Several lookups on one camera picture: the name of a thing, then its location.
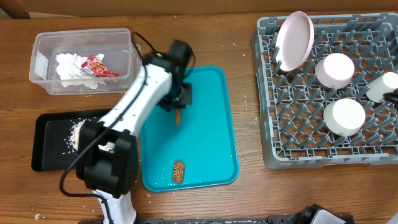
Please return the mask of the pink bowl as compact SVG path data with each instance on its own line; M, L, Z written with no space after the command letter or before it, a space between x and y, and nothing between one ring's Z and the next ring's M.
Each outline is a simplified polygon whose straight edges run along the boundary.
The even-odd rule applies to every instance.
M349 85L354 70L354 63L347 55L333 53L318 62L315 74L323 86L340 89Z

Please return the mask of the white napkin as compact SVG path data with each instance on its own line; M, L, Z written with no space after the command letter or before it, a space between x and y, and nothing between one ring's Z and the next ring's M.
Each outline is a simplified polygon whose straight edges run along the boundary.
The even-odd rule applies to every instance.
M56 71L61 80L66 80L66 82L62 82L64 88L84 85L95 90L99 84L105 85L104 81L93 81L93 76L83 71L81 66L87 60L88 57L81 57L77 54L58 54L56 56L58 62Z

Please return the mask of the red ketchup packet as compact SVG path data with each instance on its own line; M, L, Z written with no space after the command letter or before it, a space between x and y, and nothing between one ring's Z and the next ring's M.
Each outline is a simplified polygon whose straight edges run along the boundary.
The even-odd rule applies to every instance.
M81 69L89 75L96 77L118 77L119 73L109 71L108 67L96 56L90 55L88 59L82 63Z

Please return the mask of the large white plate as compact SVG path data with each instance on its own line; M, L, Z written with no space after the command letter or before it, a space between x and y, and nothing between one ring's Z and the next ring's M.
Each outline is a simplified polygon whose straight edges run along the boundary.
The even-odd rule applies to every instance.
M281 61L281 70L295 70L306 61L313 46L314 34L313 22L306 13L296 11L286 18L275 43L279 48L275 59Z

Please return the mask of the white cup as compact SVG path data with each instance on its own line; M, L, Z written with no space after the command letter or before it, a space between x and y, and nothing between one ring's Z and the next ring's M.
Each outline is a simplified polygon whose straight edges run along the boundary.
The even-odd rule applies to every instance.
M366 85L369 88L366 96L373 102L382 103L384 101L383 94L397 89L397 79L398 76L394 72L381 75Z

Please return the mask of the carrot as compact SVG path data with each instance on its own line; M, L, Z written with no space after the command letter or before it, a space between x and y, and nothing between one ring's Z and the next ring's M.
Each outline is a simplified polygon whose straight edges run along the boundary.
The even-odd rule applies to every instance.
M181 122L181 110L180 109L175 110L175 122L176 122L177 126L180 126L180 122Z

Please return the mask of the pale green saucer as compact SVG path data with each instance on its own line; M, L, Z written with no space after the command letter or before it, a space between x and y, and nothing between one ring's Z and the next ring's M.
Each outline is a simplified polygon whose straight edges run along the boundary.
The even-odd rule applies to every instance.
M340 136L356 134L366 119L363 106L355 100L343 98L326 106L323 119L327 128Z

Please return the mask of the pile of white rice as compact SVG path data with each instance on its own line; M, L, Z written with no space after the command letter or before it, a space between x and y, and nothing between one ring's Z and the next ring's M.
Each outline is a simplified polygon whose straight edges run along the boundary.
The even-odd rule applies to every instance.
M76 154L78 152L78 137L80 133L81 127L87 122L87 121L93 121L93 118L78 118L76 121L71 120L72 126L70 128L70 134L69 137L65 138L64 141L66 142L67 148L63 154ZM98 148L102 151L114 152L114 147L115 144L112 142L107 142L105 145L98 145Z

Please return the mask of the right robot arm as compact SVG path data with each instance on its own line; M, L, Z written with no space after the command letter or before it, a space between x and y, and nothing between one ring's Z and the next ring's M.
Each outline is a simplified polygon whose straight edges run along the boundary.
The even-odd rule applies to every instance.
M384 93L384 101L394 104L397 110L397 90L391 93ZM334 215L323 207L313 205L304 208L301 212L291 215L286 224L355 224L352 216ZM397 224L397 213L387 222L387 224Z

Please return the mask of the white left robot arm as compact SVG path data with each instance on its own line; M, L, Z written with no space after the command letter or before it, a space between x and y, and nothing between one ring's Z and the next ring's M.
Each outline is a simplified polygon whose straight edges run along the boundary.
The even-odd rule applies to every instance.
M130 189L139 171L137 136L152 110L182 109L192 102L192 86L185 83L192 48L173 41L168 52L144 56L134 83L117 105L98 122L80 129L76 176L96 197L103 223L135 223Z

